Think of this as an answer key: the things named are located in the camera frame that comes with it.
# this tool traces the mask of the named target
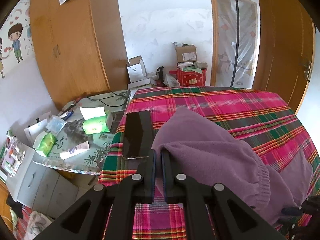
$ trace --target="tube of cream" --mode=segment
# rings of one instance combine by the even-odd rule
[[[62,152],[60,153],[60,158],[62,160],[65,160],[67,158],[70,158],[72,156],[75,156],[79,153],[83,153],[83,152],[86,152],[88,151],[90,148],[89,148],[89,143],[88,141],[84,142],[84,143],[81,143],[75,147],[72,147],[71,149],[68,149],[67,151],[65,152]]]

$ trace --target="smartphone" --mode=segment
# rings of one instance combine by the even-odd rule
[[[124,127],[122,156],[125,159],[146,158],[153,143],[150,111],[128,113]]]

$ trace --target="red basket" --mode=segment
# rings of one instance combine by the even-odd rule
[[[202,70],[202,74],[195,71],[186,72],[178,69],[177,77],[181,86],[204,86],[206,73],[206,68]]]

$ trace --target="pink plaid blanket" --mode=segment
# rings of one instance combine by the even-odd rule
[[[138,90],[126,113],[150,110],[153,129],[159,128],[175,113],[187,107],[226,129],[233,137],[246,141],[265,164],[282,171],[302,147],[313,166],[309,188],[319,194],[320,158],[312,140],[289,106],[274,93],[216,87],[178,87]],[[119,183],[135,173],[122,158],[125,116],[106,157],[99,182],[106,186]],[[310,216],[299,218],[299,225]],[[167,205],[156,190],[155,202],[137,204],[133,239],[186,239],[183,209]]]

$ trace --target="purple fabric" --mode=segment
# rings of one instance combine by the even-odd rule
[[[294,202],[300,206],[307,198],[307,193],[312,180],[312,166],[306,160],[302,148],[280,173],[289,190],[292,193]]]
[[[298,159],[295,167],[289,165],[298,173],[295,177],[299,180],[298,186],[294,183],[287,186],[286,180],[290,180],[292,171],[279,175],[262,162],[249,144],[234,139],[222,127],[187,108],[177,109],[161,127],[152,148],[157,154],[158,178],[162,178],[160,152],[165,148],[186,175],[207,185],[225,184],[248,206],[254,206],[270,224],[281,216],[282,207],[296,206],[291,190],[298,192],[301,184],[309,185],[312,176],[312,168],[310,174],[308,167],[311,165],[306,161],[299,164],[301,159]],[[299,170],[305,171],[303,177],[299,176]],[[156,183],[162,191],[161,180],[157,179]],[[297,198],[301,200],[307,190],[304,187]]]

